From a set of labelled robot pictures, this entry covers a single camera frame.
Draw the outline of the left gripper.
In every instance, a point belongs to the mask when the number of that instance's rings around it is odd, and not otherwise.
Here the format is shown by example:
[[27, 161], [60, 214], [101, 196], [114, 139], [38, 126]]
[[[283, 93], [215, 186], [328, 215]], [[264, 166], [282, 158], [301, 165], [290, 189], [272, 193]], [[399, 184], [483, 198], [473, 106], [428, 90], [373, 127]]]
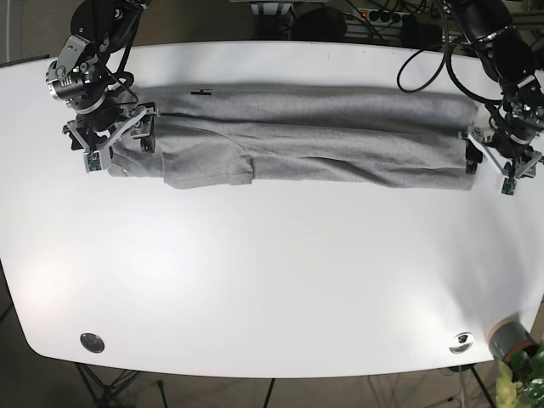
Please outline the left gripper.
[[484, 107], [490, 114], [488, 126], [473, 125], [463, 133], [465, 172], [474, 175], [488, 161], [502, 177], [501, 193], [513, 196], [518, 181], [534, 178], [543, 162], [543, 154], [531, 146], [543, 134], [543, 106], [508, 105], [504, 99]]

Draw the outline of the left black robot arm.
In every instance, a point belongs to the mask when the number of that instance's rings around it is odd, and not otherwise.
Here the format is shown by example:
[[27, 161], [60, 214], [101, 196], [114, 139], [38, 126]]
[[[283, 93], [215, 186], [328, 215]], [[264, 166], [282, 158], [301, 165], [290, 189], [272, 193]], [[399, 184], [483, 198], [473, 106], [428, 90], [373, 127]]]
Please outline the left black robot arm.
[[[441, 20], [452, 18], [461, 35], [444, 37], [433, 45], [443, 57], [439, 68], [446, 70], [464, 95], [478, 102], [490, 114], [490, 135], [473, 128], [464, 135], [467, 142], [468, 173], [474, 173], [487, 158], [503, 177], [501, 192], [511, 196], [523, 178], [534, 178], [543, 154], [531, 147], [543, 132], [543, 91], [536, 78], [536, 57], [513, 23], [502, 1], [436, 1]], [[466, 88], [453, 69], [456, 48], [471, 50], [481, 61], [486, 75], [501, 89], [500, 99], [489, 99]]]

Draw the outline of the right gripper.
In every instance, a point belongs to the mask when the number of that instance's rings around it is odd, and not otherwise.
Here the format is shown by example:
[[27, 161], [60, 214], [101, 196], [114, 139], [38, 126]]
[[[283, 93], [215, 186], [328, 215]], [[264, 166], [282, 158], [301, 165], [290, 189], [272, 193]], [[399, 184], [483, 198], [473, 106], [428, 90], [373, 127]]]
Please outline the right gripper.
[[114, 144], [125, 136], [138, 141], [144, 153], [153, 153], [155, 119], [160, 115], [153, 102], [119, 102], [105, 94], [96, 104], [78, 110], [63, 133], [70, 137], [71, 149], [82, 152], [88, 173], [104, 171], [112, 164]]

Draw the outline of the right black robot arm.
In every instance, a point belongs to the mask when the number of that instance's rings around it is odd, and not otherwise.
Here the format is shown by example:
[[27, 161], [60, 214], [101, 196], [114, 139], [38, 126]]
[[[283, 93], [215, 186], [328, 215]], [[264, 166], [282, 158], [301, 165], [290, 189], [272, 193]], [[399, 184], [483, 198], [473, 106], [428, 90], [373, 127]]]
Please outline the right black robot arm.
[[83, 153], [87, 172], [104, 171], [113, 145], [128, 136], [145, 153], [156, 147], [155, 103], [142, 103], [125, 67], [147, 1], [85, 1], [71, 18], [71, 34], [47, 72], [52, 97], [76, 112], [63, 132]]

